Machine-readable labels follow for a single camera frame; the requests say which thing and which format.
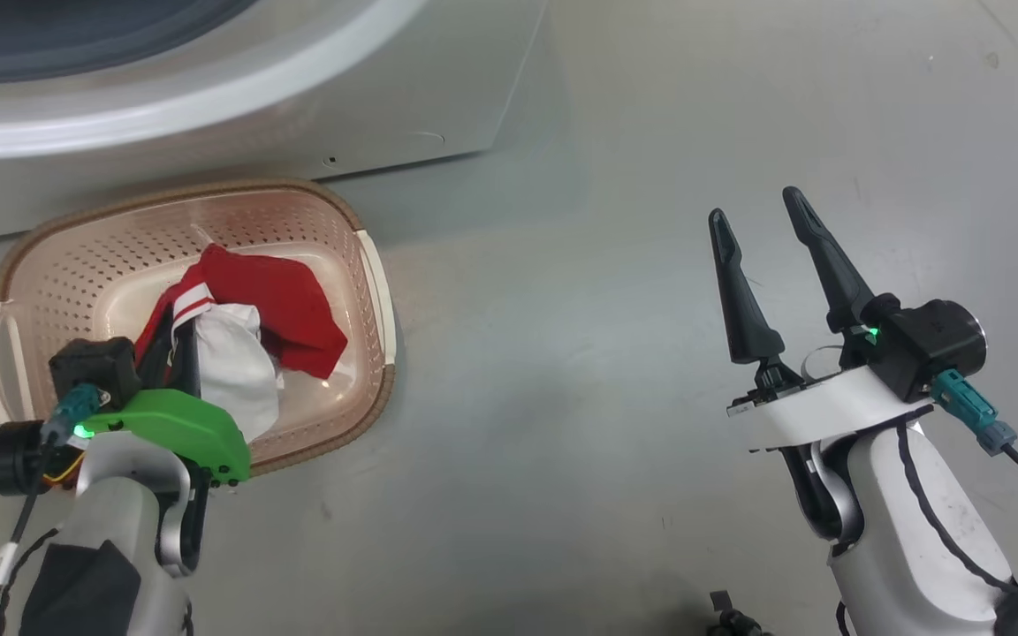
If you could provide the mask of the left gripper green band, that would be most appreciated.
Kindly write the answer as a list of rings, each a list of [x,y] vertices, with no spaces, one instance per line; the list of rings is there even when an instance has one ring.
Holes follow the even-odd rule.
[[[145,390],[120,411],[105,406],[110,396],[103,391],[101,410],[78,424],[64,447],[54,450],[44,474],[42,494],[52,487],[74,487],[84,470],[88,452],[100,442],[113,442],[118,432],[129,432],[178,458],[190,460],[211,482],[235,486],[250,479],[249,444],[223,408],[201,401],[197,337],[194,329],[175,330],[175,390],[157,390],[170,385],[172,375],[172,311],[164,311],[138,358],[138,375]],[[11,472],[0,478],[0,494],[20,496],[13,487]]]

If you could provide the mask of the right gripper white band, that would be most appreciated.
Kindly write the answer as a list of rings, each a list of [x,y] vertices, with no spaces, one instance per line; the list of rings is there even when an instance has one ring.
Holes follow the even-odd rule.
[[[815,265],[828,303],[825,321],[829,329],[839,334],[862,325],[848,347],[863,363],[815,382],[783,390],[752,390],[747,396],[735,399],[726,413],[742,431],[749,451],[799,447],[921,418],[934,407],[930,396],[934,377],[949,369],[969,377],[985,366],[987,338],[981,323],[965,306],[947,300],[961,307],[973,329],[973,337],[923,387],[921,399],[912,404],[901,402],[869,366],[876,329],[869,329],[861,317],[874,293],[803,192],[796,186],[785,186],[781,198],[797,240],[808,249]],[[738,239],[722,209],[710,212],[708,226],[731,362],[751,365],[778,359],[784,353],[785,343],[764,319],[764,310],[743,273]]]

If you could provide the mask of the red garment white stripes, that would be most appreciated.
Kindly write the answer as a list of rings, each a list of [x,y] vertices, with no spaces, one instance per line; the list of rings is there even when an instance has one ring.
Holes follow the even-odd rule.
[[[348,344],[322,286],[302,262],[237,254],[213,243],[155,303],[136,341],[137,361],[167,315],[177,329],[226,305],[254,307],[262,333],[272,337],[267,351],[291,370],[328,379]]]

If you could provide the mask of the white washing machine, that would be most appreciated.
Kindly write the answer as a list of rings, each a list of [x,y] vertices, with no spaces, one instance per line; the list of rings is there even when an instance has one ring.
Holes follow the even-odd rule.
[[[485,150],[549,0],[0,0],[0,235]]]

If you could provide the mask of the cream perforated laundry basket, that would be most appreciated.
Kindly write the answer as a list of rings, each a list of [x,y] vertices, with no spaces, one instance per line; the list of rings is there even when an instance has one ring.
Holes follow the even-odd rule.
[[[348,346],[332,375],[286,372],[278,422],[251,443],[251,474],[296,466],[359,438],[397,378],[391,290],[375,242],[344,199],[300,178],[187,186],[65,215],[0,264],[0,424],[45,418],[48,361],[76,338],[137,337],[166,287],[215,243],[302,262]]]

